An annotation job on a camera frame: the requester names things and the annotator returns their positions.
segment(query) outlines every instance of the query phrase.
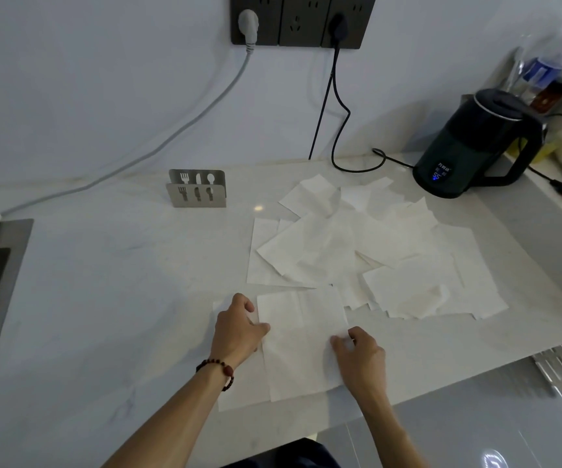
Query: black kettle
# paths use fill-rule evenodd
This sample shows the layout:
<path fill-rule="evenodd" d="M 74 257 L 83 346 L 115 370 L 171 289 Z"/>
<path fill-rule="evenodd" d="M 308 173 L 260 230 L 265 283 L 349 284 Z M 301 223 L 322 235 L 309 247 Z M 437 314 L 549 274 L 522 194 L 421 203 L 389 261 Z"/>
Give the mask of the black kettle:
<path fill-rule="evenodd" d="M 456 198 L 470 187 L 510 185 L 542 148 L 546 125 L 519 98 L 495 88 L 480 90 L 449 119 L 413 169 L 421 188 Z M 511 143 L 527 140 L 509 172 L 485 176 Z"/>

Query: kettle lid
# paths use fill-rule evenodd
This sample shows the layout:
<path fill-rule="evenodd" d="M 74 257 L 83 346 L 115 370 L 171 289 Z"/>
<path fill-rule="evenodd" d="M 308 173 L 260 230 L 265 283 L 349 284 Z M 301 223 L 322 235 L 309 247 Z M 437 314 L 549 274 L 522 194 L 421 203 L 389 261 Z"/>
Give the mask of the kettle lid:
<path fill-rule="evenodd" d="M 497 88 L 479 90 L 474 95 L 474 100 L 482 109 L 505 120 L 521 120 L 524 112 L 528 110 L 526 103 L 515 95 Z"/>

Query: kettle handle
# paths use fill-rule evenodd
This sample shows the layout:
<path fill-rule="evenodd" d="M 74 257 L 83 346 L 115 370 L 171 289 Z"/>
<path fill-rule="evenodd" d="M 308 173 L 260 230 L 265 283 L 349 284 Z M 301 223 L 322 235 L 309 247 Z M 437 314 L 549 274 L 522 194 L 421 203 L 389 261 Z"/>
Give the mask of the kettle handle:
<path fill-rule="evenodd" d="M 527 143 L 524 149 L 519 152 L 519 156 L 511 166 L 511 169 L 509 169 L 509 172 L 499 177 L 479 177 L 474 181 L 474 187 L 511 185 L 521 177 L 545 143 L 546 125 L 542 118 L 538 115 L 524 115 L 521 119 L 521 126 L 518 129 L 516 138 L 526 138 Z"/>

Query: yellow object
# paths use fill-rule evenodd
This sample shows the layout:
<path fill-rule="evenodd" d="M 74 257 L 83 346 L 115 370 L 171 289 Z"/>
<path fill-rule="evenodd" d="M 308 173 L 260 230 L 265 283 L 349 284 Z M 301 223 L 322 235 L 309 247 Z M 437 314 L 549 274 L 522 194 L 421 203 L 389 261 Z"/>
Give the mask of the yellow object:
<path fill-rule="evenodd" d="M 506 153 L 509 154 L 509 156 L 514 157 L 514 158 L 519 156 L 518 142 L 519 142 L 519 139 L 513 141 L 511 143 L 511 145 L 508 147 L 508 149 L 506 150 Z M 521 139 L 522 149 L 524 148 L 524 146 L 526 146 L 527 142 L 528 142 L 528 140 L 526 138 Z M 535 159 L 533 159 L 532 164 L 537 164 L 538 162 L 543 161 L 546 157 L 550 156 L 554 151 L 556 151 L 556 144 L 545 143 L 543 145 L 543 147 L 537 153 L 537 156 L 535 156 Z"/>

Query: bottle label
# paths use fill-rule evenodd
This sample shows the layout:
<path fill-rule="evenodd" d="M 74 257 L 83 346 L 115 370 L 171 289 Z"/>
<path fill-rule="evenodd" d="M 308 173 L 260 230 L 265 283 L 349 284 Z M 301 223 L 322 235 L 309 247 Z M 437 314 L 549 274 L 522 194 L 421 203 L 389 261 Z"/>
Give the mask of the bottle label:
<path fill-rule="evenodd" d="M 537 58 L 529 64 L 528 70 L 522 78 L 528 85 L 543 90 L 556 80 L 561 70 L 545 64 Z"/>

